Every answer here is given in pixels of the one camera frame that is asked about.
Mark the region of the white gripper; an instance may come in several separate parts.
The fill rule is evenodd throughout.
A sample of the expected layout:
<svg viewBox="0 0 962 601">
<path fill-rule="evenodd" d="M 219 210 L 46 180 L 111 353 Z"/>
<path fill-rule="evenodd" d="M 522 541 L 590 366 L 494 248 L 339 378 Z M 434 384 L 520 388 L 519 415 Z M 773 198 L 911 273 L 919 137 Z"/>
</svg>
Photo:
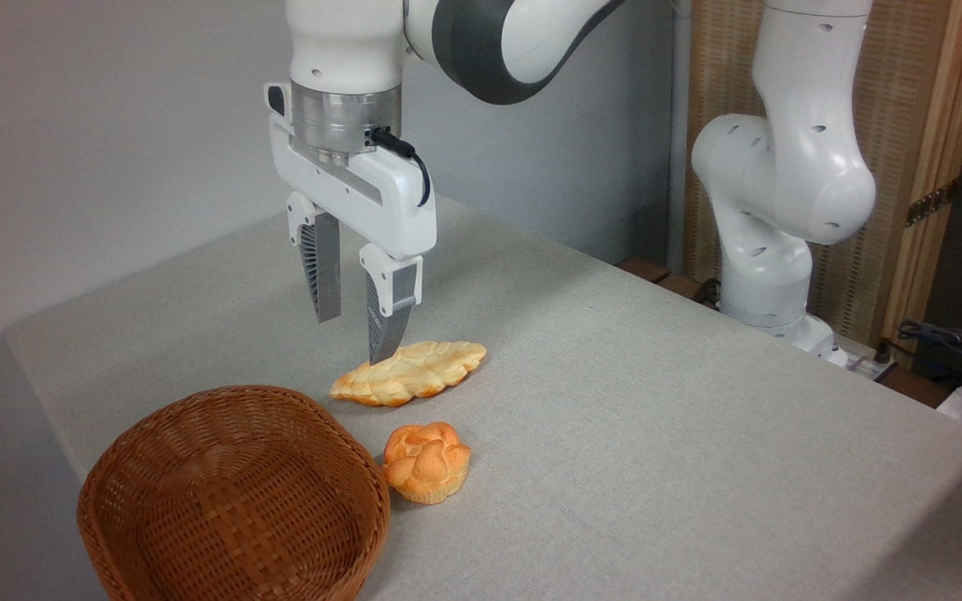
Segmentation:
<svg viewBox="0 0 962 601">
<path fill-rule="evenodd" d="M 438 234 L 434 201 L 420 205 L 425 178 L 416 161 L 370 140 L 377 129 L 400 133 L 402 90 L 326 93 L 289 81 L 267 84 L 264 99 L 274 165 L 296 191 L 286 202 L 289 237 L 318 322 L 342 313 L 340 222 L 370 242 L 359 258 L 376 365 L 396 353 L 423 300 L 420 255 Z"/>
</svg>

